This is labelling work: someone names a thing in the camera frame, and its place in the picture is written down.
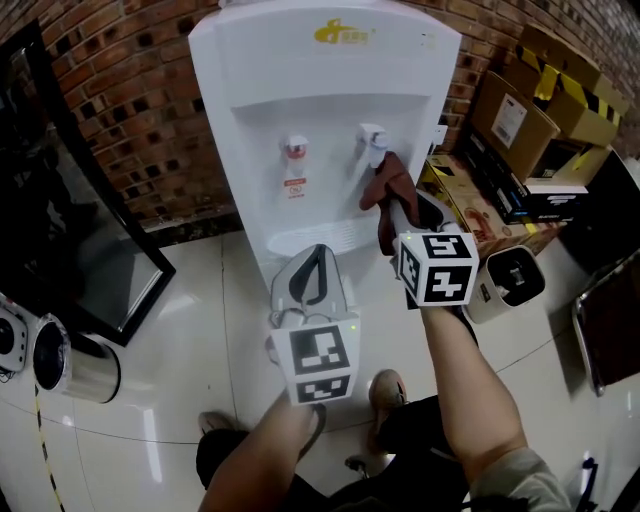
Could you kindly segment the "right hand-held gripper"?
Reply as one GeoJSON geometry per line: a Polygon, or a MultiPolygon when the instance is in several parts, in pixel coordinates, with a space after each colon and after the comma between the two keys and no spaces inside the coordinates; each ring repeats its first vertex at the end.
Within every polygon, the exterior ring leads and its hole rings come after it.
{"type": "Polygon", "coordinates": [[[442,201],[424,191],[416,194],[417,224],[399,200],[389,205],[397,237],[397,276],[417,307],[466,305],[479,267],[473,236],[459,233],[454,213],[442,201]]]}

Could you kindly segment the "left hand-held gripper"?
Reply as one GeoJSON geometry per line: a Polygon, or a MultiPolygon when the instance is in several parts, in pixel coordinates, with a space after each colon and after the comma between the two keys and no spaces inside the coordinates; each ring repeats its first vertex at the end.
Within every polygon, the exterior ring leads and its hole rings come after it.
{"type": "Polygon", "coordinates": [[[273,279],[271,306],[268,351],[291,403],[349,398],[359,371],[361,322],[348,312],[333,251],[316,244],[292,257],[273,279]]]}

